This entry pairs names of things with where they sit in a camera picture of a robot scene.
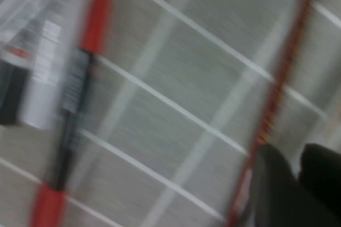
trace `red metal rod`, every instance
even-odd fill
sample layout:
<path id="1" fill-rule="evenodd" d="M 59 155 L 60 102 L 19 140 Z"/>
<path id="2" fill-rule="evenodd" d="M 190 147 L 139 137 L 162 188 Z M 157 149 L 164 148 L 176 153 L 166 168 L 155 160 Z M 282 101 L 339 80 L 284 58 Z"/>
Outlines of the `red metal rod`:
<path id="1" fill-rule="evenodd" d="M 245 189 L 249 187 L 250 174 L 258 145 L 269 141 L 270 133 L 273 130 L 275 114 L 278 111 L 279 103 L 282 98 L 283 87 L 288 77 L 290 67 L 298 50 L 301 41 L 302 32 L 306 24 L 308 12 L 310 10 L 311 0 L 300 0 L 298 12 L 293 26 L 286 38 L 283 49 L 280 53 L 280 62 L 275 75 L 275 82 L 270 88 L 270 92 L 259 119 L 259 126 L 251 142 L 249 157 L 247 158 L 241 175 L 239 177 L 236 189 L 234 191 L 231 206 L 228 211 L 227 227 L 235 226 L 243 206 L 246 204 Z"/>
<path id="2" fill-rule="evenodd" d="M 30 227 L 59 226 L 66 200 L 66 185 L 80 146 L 79 123 L 93 76 L 96 54 L 102 53 L 108 26 L 110 0 L 93 0 L 79 49 L 75 50 L 61 103 L 62 128 L 48 178 L 40 185 Z"/>

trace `product label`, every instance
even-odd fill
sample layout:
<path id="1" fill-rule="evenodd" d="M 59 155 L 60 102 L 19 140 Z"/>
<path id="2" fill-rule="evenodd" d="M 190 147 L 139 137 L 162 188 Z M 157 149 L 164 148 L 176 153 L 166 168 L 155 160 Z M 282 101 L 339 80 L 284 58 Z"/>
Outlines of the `product label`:
<path id="1" fill-rule="evenodd" d="M 89 63 L 88 54 L 79 50 L 72 60 L 72 67 L 66 81 L 67 88 L 63 108 L 74 114 L 77 111 L 79 100 L 84 89 Z"/>

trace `red plastic cap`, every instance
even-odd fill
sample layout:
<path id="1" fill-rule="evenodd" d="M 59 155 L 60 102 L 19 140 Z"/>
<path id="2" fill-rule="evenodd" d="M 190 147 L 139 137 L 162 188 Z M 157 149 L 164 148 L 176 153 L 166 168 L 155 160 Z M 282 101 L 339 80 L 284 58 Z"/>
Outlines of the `red plastic cap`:
<path id="1" fill-rule="evenodd" d="M 52 190 L 43 183 L 38 190 L 30 227 L 59 226 L 65 198 L 66 195 L 63 191 Z"/>
<path id="2" fill-rule="evenodd" d="M 111 0 L 93 0 L 80 43 L 82 49 L 96 54 L 103 53 L 110 9 Z"/>

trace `red cable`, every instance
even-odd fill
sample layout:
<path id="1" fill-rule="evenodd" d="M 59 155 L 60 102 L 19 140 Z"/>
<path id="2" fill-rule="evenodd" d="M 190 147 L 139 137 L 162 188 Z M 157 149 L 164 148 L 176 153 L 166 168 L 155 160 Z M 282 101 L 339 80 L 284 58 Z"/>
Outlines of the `red cable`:
<path id="1" fill-rule="evenodd" d="M 255 154 L 258 145 L 264 144 L 270 139 L 270 132 L 273 129 L 275 114 L 277 113 L 279 103 L 282 98 L 283 87 L 293 59 L 298 50 L 301 34 L 306 23 L 308 12 L 310 10 L 311 0 L 301 0 L 294 24 L 289 32 L 284 47 L 280 53 L 280 63 L 276 72 L 275 82 L 270 88 L 270 93 L 265 104 L 263 114 L 260 117 L 259 126 L 251 142 L 249 157 L 246 160 L 241 175 L 239 177 L 236 189 L 232 197 L 231 206 L 228 211 L 227 227 L 235 226 L 245 203 L 245 191 L 249 187 L 249 173 L 253 166 Z"/>

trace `dark fabric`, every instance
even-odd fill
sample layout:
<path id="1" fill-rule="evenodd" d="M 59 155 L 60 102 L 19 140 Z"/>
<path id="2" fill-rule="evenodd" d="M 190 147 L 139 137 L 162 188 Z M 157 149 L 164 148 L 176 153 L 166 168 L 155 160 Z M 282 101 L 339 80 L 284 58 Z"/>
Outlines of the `dark fabric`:
<path id="1" fill-rule="evenodd" d="M 337 215 L 341 224 L 341 155 L 307 144 L 301 155 L 300 184 Z"/>
<path id="2" fill-rule="evenodd" d="M 341 226 L 333 214 L 295 180 L 283 155 L 269 144 L 257 149 L 250 203 L 257 226 Z"/>

